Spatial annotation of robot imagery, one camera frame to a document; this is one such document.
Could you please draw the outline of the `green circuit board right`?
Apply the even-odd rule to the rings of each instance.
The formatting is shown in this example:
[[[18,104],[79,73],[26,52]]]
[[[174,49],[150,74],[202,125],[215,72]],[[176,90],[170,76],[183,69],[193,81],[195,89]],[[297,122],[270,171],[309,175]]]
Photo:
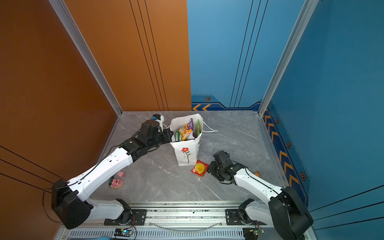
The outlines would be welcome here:
[[[243,236],[245,240],[257,240],[259,236],[264,233],[265,231],[262,229],[243,228]]]

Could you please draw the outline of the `green circuit board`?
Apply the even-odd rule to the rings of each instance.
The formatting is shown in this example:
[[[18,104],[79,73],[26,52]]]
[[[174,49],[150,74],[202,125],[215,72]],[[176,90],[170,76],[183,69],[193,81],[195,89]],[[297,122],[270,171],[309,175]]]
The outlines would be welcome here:
[[[243,236],[245,240],[257,240],[259,236],[264,233],[265,231],[262,229],[243,228]]]
[[[135,232],[132,229],[128,228],[116,228],[114,232],[114,237],[115,238],[131,238],[135,236]]]

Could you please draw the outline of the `green white snack packet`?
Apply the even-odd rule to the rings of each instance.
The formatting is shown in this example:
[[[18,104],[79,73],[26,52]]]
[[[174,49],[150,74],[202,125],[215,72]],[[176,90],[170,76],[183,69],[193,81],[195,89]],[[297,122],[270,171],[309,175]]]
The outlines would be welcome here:
[[[184,132],[177,131],[177,132],[175,133],[176,141],[177,141],[177,142],[184,141],[184,140],[186,139],[184,135],[185,135]]]

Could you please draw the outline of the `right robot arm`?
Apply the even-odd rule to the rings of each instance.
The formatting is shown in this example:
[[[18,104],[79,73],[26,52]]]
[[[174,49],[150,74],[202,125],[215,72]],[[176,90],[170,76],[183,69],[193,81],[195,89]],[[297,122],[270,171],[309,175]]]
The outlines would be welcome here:
[[[247,199],[238,206],[236,224],[254,225],[259,222],[275,228],[284,240],[298,240],[314,220],[295,189],[275,186],[251,173],[248,167],[234,162],[225,151],[218,151],[208,166],[208,173],[221,183],[246,189],[262,203]]]

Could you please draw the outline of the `small pink block toy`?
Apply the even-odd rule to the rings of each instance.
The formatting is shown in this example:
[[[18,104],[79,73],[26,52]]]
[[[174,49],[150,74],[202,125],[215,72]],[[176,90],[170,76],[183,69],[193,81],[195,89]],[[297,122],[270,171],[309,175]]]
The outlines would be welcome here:
[[[123,171],[119,171],[119,172],[117,173],[117,176],[118,176],[119,178],[123,178],[123,177],[125,176],[125,172],[123,172]]]

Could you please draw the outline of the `purple snack packet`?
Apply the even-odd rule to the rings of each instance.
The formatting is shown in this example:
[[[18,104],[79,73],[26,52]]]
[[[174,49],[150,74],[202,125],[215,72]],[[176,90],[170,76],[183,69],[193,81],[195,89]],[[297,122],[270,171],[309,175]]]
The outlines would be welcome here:
[[[187,129],[188,129],[188,131],[189,131],[190,133],[193,133],[193,131],[194,131],[194,122],[193,122],[193,119],[191,119],[191,120],[189,121],[189,123],[187,124]]]

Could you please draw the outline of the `red yellow snack packet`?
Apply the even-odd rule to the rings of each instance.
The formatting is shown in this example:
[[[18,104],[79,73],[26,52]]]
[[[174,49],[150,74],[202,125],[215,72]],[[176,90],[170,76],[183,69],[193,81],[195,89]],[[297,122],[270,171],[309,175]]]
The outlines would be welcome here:
[[[208,167],[209,167],[209,164],[206,164],[200,160],[197,160],[197,163],[194,166],[194,168],[191,170],[191,172],[200,177],[203,177],[206,174]]]

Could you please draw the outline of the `white paper bag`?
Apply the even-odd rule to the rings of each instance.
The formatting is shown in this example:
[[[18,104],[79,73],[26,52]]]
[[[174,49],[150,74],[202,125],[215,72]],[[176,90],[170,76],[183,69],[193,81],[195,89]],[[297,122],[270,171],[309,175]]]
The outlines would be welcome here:
[[[197,120],[201,121],[201,134],[195,138],[194,131],[186,141],[177,142],[175,133],[184,125],[188,124],[193,119],[194,131]],[[209,127],[200,114],[188,115],[184,117],[177,117],[171,120],[170,126],[168,127],[174,132],[172,137],[171,146],[174,148],[176,159],[179,166],[194,166],[197,163],[200,143],[204,133],[215,133],[216,130]]]

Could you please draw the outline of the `green circuit board left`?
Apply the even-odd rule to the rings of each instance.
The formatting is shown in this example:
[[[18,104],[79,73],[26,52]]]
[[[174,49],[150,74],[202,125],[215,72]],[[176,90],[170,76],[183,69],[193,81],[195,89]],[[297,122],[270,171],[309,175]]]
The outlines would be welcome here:
[[[114,232],[114,237],[115,238],[131,238],[135,236],[135,232],[132,229],[128,228],[116,228]]]

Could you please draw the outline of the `green snack bag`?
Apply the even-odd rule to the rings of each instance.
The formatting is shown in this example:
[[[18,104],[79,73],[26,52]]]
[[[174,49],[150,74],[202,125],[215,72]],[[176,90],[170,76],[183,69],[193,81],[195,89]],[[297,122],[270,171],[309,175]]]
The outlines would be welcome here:
[[[195,125],[194,137],[197,138],[201,134],[201,121],[197,120]]]

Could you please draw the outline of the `aluminium frame rail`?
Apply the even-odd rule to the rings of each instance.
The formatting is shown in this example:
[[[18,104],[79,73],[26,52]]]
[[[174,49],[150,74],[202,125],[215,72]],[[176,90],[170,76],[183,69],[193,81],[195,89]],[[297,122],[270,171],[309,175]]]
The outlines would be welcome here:
[[[56,240],[245,240],[243,228],[265,231],[258,240],[280,240],[275,228],[227,226],[225,209],[237,209],[240,201],[148,202],[131,203],[132,210],[147,210],[144,226],[105,226],[105,220],[93,220],[68,230],[60,226]],[[135,232],[131,238],[115,238],[116,228]]]

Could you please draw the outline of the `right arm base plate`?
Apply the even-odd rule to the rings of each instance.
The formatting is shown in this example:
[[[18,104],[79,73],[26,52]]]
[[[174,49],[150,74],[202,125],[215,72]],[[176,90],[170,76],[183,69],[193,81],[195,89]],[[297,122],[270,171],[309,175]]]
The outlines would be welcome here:
[[[239,214],[239,209],[225,209],[225,219],[227,226],[237,226],[237,225],[243,225],[243,226],[265,226],[263,222],[252,221],[252,220],[243,220],[241,215]]]

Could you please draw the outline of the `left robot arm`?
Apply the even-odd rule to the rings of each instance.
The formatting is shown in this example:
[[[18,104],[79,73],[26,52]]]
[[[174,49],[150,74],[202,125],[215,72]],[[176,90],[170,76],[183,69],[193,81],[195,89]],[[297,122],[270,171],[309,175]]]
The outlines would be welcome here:
[[[133,164],[160,145],[172,141],[173,132],[163,128],[159,114],[142,123],[141,128],[122,142],[110,155],[84,173],[69,181],[58,180],[52,186],[52,210],[69,230],[93,220],[113,221],[126,225],[133,214],[122,199],[101,201],[91,199],[92,193],[114,174]]]

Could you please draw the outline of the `yellow orange snack packet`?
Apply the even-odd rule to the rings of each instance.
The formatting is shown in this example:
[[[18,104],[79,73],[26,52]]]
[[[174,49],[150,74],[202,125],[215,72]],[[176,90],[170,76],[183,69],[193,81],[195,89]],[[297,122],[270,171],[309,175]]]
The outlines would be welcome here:
[[[180,131],[180,132],[184,132],[184,136],[185,136],[185,141],[191,136],[191,134],[192,133],[190,133],[189,131],[188,131],[188,129],[187,129],[187,124],[186,125],[184,125],[183,127],[181,127],[178,131]]]

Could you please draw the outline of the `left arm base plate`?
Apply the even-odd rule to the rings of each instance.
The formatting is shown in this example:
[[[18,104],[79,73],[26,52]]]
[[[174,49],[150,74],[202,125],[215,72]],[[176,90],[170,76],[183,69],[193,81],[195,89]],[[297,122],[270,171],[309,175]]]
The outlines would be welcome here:
[[[105,226],[144,226],[147,218],[147,210],[124,210],[116,220],[105,219]]]

